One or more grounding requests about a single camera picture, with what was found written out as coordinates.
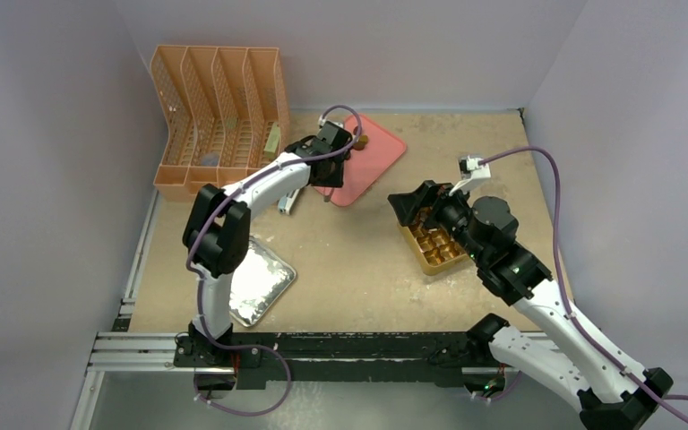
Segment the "gold chocolate box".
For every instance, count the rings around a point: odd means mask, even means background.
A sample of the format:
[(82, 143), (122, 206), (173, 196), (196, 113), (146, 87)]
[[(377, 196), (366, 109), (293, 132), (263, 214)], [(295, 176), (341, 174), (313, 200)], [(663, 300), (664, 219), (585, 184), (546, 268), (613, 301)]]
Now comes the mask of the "gold chocolate box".
[(421, 210), (414, 222), (400, 227), (409, 250), (414, 254), (421, 271), (436, 276), (469, 261), (461, 246), (440, 228), (426, 228), (427, 209)]

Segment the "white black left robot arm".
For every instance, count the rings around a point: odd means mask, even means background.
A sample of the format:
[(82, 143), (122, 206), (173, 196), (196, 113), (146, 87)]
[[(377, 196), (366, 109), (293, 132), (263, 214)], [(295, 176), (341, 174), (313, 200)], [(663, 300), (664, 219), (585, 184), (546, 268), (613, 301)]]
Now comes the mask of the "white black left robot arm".
[(254, 217), (283, 196), (308, 185), (341, 187), (343, 163), (357, 137), (327, 121), (319, 131), (289, 145), (266, 167), (223, 188), (205, 185), (186, 223), (186, 268), (197, 279), (197, 314), (189, 327), (196, 354), (208, 366), (228, 361), (230, 291), (249, 248)]

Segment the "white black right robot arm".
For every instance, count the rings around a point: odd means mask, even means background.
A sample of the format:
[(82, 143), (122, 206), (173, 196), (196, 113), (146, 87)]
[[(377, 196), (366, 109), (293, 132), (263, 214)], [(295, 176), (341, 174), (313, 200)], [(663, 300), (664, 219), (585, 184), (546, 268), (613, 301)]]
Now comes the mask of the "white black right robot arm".
[(538, 345), (509, 322), (488, 314), (468, 332), (469, 357), (480, 365), (511, 365), (565, 400), (587, 429), (638, 429), (673, 385), (662, 368), (625, 355), (562, 295), (551, 271), (516, 239), (508, 203), (483, 196), (473, 203), (450, 185), (425, 181), (387, 200), (403, 227), (421, 222), (456, 242), (476, 264), (482, 285), (529, 318), (556, 348)]

